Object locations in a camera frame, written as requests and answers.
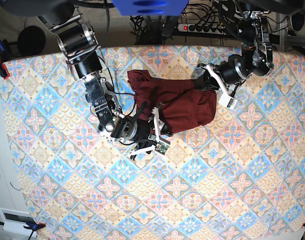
maroon shirt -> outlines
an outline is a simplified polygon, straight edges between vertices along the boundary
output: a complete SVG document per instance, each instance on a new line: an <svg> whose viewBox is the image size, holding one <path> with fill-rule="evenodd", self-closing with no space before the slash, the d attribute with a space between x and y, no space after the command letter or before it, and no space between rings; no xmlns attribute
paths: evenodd
<svg viewBox="0 0 305 240"><path fill-rule="evenodd" d="M160 119L174 134L206 125L214 119L216 93L195 90L194 80L153 78L147 70L131 70L127 74L135 92L137 110L143 102L148 103L140 119L147 120L159 102L164 103L159 111Z"/></svg>

white wall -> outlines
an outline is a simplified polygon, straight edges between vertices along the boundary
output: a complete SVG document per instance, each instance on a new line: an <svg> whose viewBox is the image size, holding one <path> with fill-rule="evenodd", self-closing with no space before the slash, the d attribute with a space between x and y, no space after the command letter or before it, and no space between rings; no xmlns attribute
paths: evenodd
<svg viewBox="0 0 305 240"><path fill-rule="evenodd" d="M10 182L20 188L9 148L0 98L0 208L28 212L22 193L13 189ZM28 238L4 232L2 228L3 226L0 226L0 240L26 240Z"/></svg>

power strip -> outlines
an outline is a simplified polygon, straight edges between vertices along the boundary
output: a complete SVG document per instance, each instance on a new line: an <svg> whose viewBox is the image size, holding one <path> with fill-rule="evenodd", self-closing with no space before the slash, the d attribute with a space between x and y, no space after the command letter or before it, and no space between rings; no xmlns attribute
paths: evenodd
<svg viewBox="0 0 305 240"><path fill-rule="evenodd" d="M210 25L195 25L195 24L184 24L179 23L177 26L179 32L186 33L200 33L200 34L217 34L217 35L228 35L226 29L223 26L210 26Z"/></svg>

patterned tablecloth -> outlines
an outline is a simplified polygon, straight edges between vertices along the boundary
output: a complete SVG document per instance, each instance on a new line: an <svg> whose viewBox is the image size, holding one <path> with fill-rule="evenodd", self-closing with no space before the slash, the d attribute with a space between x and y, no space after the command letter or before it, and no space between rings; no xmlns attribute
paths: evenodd
<svg viewBox="0 0 305 240"><path fill-rule="evenodd" d="M115 89L127 71L195 79L237 48L103 49ZM234 111L217 106L207 126L176 134L165 157L111 145L96 132L85 88L62 54L9 61L1 102L28 210L40 239L247 240L305 223L305 57L274 53L275 69L251 77ZM133 100L120 99L124 112Z"/></svg>

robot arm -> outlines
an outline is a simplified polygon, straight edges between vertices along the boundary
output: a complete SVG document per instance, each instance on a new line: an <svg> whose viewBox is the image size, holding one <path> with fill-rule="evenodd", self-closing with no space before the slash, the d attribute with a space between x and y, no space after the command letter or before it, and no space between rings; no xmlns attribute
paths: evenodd
<svg viewBox="0 0 305 240"><path fill-rule="evenodd" d="M235 35L244 39L241 44L241 55L233 54L228 58L228 62L223 61L219 65L199 64L205 69L204 83L205 89L222 90L219 104L224 107L234 109L237 100L234 98L237 88L241 86L251 74L259 77L268 75L273 64L273 46L270 43L268 20L263 16L261 10L245 11L237 26ZM228 93L230 85L235 85L232 94Z"/></svg>
<svg viewBox="0 0 305 240"><path fill-rule="evenodd" d="M102 66L96 54L96 49L100 46L94 31L90 24L84 21L78 9L75 10L71 1L0 0L0 4L15 15L39 16L47 28L57 36L58 45L66 57L75 81L83 81L85 85L86 99L93 106L98 117L98 133L101 136L125 145L136 144L131 152L132 159L143 152L166 153L170 142L161 137L165 123L159 119L160 106L152 109L151 117L148 120L139 119L139 115L146 107L145 104L140 106L134 116L126 116L122 113L114 88L101 76ZM240 21L237 33L232 34L245 40L241 44L241 55L231 55L228 61L223 61L219 65L200 65L206 70L203 75L204 89L218 90L221 88L223 94L219 103L225 107L234 108L236 90L251 74L265 76L274 67L268 22L262 13L260 9L251 8L246 9L242 14L247 18ZM230 85L236 87L229 95L228 87Z"/></svg>
<svg viewBox="0 0 305 240"><path fill-rule="evenodd" d="M155 107L146 121L139 119L146 107L145 103L134 116L124 115L113 86L102 77L102 65L96 53L100 46L90 24L83 19L78 9L77 14L64 23L53 25L52 18L43 15L40 20L57 35L59 48L66 57L74 80L84 83L86 100L99 120L99 135L108 141L137 144L131 152L132 159L137 154L151 151L164 155L170 142L161 137L165 123L159 119L159 108Z"/></svg>

